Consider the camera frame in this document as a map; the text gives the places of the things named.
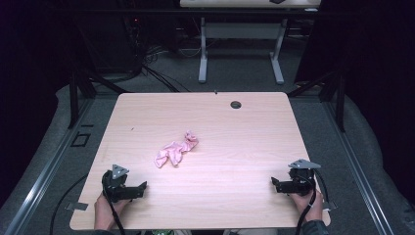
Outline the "aluminium floor rail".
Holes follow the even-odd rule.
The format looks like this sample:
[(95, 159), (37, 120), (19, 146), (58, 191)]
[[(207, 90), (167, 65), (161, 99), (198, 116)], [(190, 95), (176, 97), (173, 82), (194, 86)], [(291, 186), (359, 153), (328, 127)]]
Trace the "aluminium floor rail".
[(392, 230), (391, 224), (389, 223), (384, 210), (382, 209), (378, 197), (373, 191), (373, 188), (366, 177), (366, 174), (352, 148), (347, 135), (342, 132), (337, 125), (335, 118), (334, 108), (330, 103), (322, 103), (322, 107), (329, 119), (329, 122), (333, 126), (338, 138), (341, 141), (344, 151), (346, 152), (346, 163), (352, 174), (356, 186), (358, 187), (359, 193), (369, 211), (374, 225), (379, 235), (395, 235)]
[(0, 209), (0, 235), (86, 235), (70, 228), (73, 211), (66, 205), (78, 202), (107, 116), (99, 114), (97, 100), (87, 100), (68, 129), (67, 107), (59, 106), (17, 189)]

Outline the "person's left hand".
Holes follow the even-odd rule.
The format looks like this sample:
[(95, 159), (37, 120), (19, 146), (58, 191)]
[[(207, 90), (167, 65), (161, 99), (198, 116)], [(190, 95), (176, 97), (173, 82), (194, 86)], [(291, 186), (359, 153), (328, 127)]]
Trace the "person's left hand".
[(117, 214), (121, 214), (123, 209), (130, 203), (129, 200), (121, 200), (112, 205), (109, 204), (106, 197), (101, 194), (95, 204), (95, 219), (94, 229), (110, 231), (115, 226), (115, 218), (113, 216), (113, 210)]

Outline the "white desk with grey legs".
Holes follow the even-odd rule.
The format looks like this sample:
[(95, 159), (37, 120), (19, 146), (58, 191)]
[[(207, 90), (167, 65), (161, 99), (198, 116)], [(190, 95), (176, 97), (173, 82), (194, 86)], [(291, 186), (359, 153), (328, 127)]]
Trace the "white desk with grey legs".
[[(281, 13), (317, 12), (322, 0), (180, 0), (180, 6), (189, 10), (276, 10)], [(201, 17), (201, 62), (199, 82), (208, 77), (207, 40), (211, 39), (268, 39), (275, 41), (269, 53), (277, 84), (284, 83), (279, 55), (284, 40), (287, 18), (265, 20), (208, 20)]]

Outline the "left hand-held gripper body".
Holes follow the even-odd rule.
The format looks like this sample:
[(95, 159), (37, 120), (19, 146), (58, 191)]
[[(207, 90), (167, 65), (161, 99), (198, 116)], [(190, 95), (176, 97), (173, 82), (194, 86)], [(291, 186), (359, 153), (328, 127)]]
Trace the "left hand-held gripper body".
[(114, 164), (112, 169), (104, 173), (102, 177), (103, 194), (111, 203), (133, 199), (133, 189), (124, 185), (128, 172), (128, 169)]

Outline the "crumpled pink cloth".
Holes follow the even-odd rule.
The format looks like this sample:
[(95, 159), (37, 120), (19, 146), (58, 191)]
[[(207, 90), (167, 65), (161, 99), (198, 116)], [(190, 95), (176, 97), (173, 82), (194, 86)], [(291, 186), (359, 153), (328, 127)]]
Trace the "crumpled pink cloth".
[(158, 151), (154, 160), (155, 166), (161, 168), (167, 161), (170, 161), (173, 166), (178, 166), (183, 155), (198, 144), (199, 139), (191, 131), (187, 131), (183, 141), (173, 141)]

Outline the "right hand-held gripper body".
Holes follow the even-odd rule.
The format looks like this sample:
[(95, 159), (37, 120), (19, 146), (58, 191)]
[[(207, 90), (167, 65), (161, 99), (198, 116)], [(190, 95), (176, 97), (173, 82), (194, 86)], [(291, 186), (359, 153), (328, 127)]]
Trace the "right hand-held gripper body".
[(315, 170), (321, 167), (320, 164), (299, 159), (290, 163), (289, 167), (291, 168), (289, 171), (291, 180), (287, 183), (287, 193), (297, 193), (304, 196), (316, 187), (314, 174)]

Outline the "person's right hand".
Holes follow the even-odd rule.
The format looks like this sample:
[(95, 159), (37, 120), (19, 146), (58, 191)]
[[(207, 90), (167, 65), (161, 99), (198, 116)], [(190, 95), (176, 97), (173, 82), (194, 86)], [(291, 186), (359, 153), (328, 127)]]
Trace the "person's right hand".
[(294, 201), (299, 213), (308, 209), (304, 216), (304, 222), (323, 219), (323, 196), (319, 191), (310, 191), (307, 195), (290, 194), (289, 197)]

